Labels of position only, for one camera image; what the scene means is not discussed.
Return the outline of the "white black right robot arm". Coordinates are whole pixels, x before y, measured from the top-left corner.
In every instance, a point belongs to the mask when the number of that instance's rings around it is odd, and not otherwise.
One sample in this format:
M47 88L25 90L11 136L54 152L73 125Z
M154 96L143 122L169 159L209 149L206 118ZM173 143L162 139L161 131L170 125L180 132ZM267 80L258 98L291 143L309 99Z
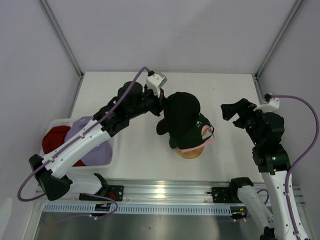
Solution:
M225 121L238 115L234 126L249 135L254 145L252 158L265 183L272 210L267 208L247 177L230 181L228 197L244 204L261 231L260 239L307 240L309 236L303 227L289 176L291 163L281 145L285 120L275 113L279 99L272 98L269 103L257 106L243 98L220 107Z

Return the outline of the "black cap gold logo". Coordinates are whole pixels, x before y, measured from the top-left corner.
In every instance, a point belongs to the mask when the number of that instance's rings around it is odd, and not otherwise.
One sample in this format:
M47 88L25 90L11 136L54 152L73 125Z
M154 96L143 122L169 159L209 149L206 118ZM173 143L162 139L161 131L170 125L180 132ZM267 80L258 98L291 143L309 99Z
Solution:
M160 136L169 134L172 138L181 137L196 125L201 105L191 93L176 92L164 99L161 104L164 118L156 126Z

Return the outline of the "dark green cap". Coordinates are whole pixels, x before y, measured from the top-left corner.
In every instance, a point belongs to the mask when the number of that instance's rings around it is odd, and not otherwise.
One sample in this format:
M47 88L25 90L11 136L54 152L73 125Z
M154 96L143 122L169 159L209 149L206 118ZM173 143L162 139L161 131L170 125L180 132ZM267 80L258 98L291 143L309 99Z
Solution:
M169 146L183 153L191 152L212 144L215 139L214 131L211 122L200 113L194 126L187 133L169 138Z

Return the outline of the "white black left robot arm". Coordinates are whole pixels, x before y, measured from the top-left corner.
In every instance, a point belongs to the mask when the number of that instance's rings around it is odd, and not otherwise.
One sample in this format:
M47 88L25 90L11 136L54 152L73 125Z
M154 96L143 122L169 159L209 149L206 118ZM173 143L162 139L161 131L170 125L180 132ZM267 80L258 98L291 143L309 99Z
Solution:
M109 185L99 173L72 175L68 171L92 149L127 128L131 119L147 112L160 116L164 84L165 80L159 83L147 80L145 86L138 82L126 82L117 96L96 112L72 138L44 156L33 155L29 164L44 196L55 201L68 192L75 192L82 201L107 198Z

